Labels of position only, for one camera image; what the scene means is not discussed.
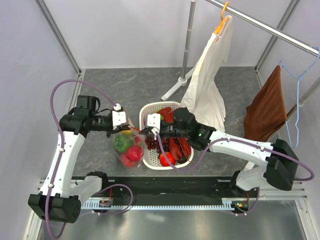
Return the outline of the yellow green mango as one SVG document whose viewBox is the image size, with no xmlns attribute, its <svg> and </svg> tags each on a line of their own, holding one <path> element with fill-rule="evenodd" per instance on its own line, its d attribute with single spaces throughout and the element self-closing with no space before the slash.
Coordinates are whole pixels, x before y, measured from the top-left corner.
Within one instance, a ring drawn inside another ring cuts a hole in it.
<svg viewBox="0 0 320 240">
<path fill-rule="evenodd" d="M 134 135 L 134 133 L 131 130 L 123 130 L 120 133 L 123 135 L 126 135 L 126 136 L 133 136 Z"/>
</svg>

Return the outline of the green bell pepper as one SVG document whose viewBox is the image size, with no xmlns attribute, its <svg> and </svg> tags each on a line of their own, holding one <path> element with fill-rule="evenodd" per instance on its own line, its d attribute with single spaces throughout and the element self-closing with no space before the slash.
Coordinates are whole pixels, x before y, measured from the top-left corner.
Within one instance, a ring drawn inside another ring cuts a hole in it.
<svg viewBox="0 0 320 240">
<path fill-rule="evenodd" d="M 131 146 L 134 145 L 134 141 L 127 135 L 119 134 L 115 137 L 113 146 L 119 153 L 125 153 Z"/>
</svg>

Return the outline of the clear zip top bag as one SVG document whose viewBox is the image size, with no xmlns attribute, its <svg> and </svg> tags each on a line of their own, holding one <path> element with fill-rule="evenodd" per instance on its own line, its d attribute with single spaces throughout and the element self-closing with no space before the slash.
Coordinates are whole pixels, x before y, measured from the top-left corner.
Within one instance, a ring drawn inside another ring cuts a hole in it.
<svg viewBox="0 0 320 240">
<path fill-rule="evenodd" d="M 130 118 L 127 122 L 129 129 L 113 135 L 113 149 L 123 166 L 139 168 L 144 157 L 145 144 L 139 129 L 134 126 Z"/>
</svg>

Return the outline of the red apple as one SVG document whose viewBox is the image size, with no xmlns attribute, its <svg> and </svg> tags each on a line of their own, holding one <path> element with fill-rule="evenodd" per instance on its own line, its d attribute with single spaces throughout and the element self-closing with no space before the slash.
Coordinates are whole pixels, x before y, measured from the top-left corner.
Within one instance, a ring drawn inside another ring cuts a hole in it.
<svg viewBox="0 0 320 240">
<path fill-rule="evenodd" d="M 133 145 L 120 156 L 120 161 L 125 167 L 135 167 L 141 161 L 144 150 L 139 145 Z"/>
</svg>

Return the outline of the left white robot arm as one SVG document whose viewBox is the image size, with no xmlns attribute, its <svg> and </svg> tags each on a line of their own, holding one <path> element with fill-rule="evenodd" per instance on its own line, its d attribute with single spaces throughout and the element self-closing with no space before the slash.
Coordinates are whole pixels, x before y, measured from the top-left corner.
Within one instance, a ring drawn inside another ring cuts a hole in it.
<svg viewBox="0 0 320 240">
<path fill-rule="evenodd" d="M 76 107 L 58 123 L 58 141 L 47 177 L 39 193 L 30 194 L 28 205 L 43 220 L 74 223 L 81 206 L 91 196 L 106 196 L 110 191 L 108 176 L 101 171 L 89 172 L 84 180 L 71 187 L 72 175 L 80 149 L 89 132 L 106 132 L 110 137 L 128 130 L 128 118 L 120 104 L 108 115 L 99 115 L 100 100 L 80 95 Z"/>
</svg>

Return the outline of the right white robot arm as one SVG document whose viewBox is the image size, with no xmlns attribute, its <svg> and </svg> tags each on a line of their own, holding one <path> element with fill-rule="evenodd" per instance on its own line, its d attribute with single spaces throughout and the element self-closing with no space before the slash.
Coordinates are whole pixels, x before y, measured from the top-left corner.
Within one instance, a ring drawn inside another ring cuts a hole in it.
<svg viewBox="0 0 320 240">
<path fill-rule="evenodd" d="M 196 121 L 187 108 L 173 111 L 169 122 L 159 113 L 142 117 L 140 133 L 158 139 L 185 140 L 192 150 L 222 153 L 257 165 L 257 169 L 239 170 L 233 174 L 229 191 L 235 197 L 262 186 L 291 191 L 298 168 L 298 158 L 289 144 L 277 139 L 260 142 L 236 137 Z"/>
</svg>

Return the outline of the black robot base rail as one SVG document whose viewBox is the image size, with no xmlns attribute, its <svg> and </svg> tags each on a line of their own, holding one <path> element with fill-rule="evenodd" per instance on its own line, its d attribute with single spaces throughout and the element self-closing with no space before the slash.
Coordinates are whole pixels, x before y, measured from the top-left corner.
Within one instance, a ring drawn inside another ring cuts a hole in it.
<svg viewBox="0 0 320 240">
<path fill-rule="evenodd" d="M 128 186 L 133 206 L 220 205 L 223 199 L 255 199 L 258 188 L 236 189 L 230 176 L 109 176 L 108 187 Z"/>
</svg>

